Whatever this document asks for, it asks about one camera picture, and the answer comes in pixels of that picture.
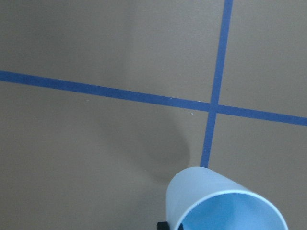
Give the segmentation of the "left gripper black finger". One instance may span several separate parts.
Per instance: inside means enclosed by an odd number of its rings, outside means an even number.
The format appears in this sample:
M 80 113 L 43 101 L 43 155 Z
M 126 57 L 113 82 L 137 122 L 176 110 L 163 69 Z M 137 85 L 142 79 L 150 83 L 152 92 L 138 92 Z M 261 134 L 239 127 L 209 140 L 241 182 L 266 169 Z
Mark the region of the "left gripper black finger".
M 157 230 L 169 230 L 169 224 L 167 221 L 157 222 Z

